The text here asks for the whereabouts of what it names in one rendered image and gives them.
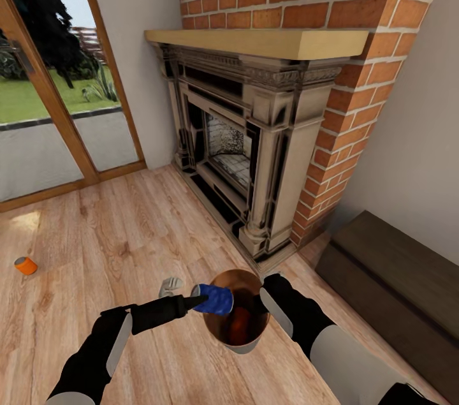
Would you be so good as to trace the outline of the trash can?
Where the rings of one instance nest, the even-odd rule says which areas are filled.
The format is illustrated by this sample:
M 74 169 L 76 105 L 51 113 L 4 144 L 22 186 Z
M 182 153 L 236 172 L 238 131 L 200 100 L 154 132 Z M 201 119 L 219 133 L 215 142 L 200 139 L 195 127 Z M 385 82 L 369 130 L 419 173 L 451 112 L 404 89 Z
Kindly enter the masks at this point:
M 248 354 L 258 344 L 262 338 L 263 332 L 266 330 L 271 313 L 258 315 L 254 305 L 253 297 L 260 294 L 261 285 L 260 278 L 244 269 L 229 269 L 220 273 L 211 283 L 211 286 L 220 288 L 228 288 L 233 294 L 233 308 L 226 316 L 203 313 L 203 321 L 207 330 L 219 342 L 237 354 Z M 249 325 L 249 333 L 247 344 L 242 346 L 228 345 L 228 335 L 230 325 L 235 308 L 238 306 L 247 307 L 251 313 L 251 322 Z

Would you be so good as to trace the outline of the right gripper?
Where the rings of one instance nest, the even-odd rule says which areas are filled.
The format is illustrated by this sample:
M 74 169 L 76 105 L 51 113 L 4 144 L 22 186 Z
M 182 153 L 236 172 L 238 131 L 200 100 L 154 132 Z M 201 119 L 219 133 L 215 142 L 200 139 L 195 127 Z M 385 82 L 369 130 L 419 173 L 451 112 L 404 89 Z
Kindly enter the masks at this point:
M 254 305 L 256 307 L 256 311 L 258 315 L 263 315 L 268 313 L 268 309 L 263 305 L 260 295 L 256 295 L 253 297 Z

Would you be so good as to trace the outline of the can of soda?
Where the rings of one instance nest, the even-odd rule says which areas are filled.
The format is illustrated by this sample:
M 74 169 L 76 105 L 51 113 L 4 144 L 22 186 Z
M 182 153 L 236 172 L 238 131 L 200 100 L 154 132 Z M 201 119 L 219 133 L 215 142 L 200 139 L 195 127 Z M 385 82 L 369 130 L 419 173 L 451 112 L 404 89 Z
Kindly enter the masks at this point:
M 193 309 L 199 313 L 226 316 L 233 308 L 233 294 L 228 288 L 196 284 L 192 289 L 191 297 L 201 295 L 208 295 L 209 299 Z
M 228 345 L 242 346 L 243 344 L 247 344 L 251 313 L 252 312 L 244 306 L 235 308 L 228 332 Z
M 33 274 L 36 272 L 36 269 L 38 269 L 37 264 L 35 264 L 30 258 L 26 256 L 18 258 L 14 262 L 14 266 L 27 276 Z

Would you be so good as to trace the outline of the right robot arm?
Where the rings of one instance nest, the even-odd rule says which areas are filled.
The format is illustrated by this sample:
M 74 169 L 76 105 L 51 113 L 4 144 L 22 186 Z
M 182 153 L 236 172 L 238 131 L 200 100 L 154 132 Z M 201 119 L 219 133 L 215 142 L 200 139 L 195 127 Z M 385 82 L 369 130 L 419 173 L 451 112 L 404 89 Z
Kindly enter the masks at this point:
M 259 276 L 258 315 L 271 313 L 300 345 L 341 405 L 438 405 L 333 322 L 314 299 L 292 288 L 286 272 Z

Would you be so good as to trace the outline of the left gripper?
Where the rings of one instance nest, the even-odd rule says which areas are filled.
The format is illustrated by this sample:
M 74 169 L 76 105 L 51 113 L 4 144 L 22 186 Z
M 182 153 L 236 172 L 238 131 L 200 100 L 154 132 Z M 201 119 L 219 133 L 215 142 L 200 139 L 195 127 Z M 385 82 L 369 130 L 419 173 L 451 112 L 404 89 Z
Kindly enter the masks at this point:
M 188 310 L 194 309 L 209 299 L 208 295 L 186 297 L 183 295 L 165 296 L 149 302 L 152 313 L 150 329 L 184 317 Z

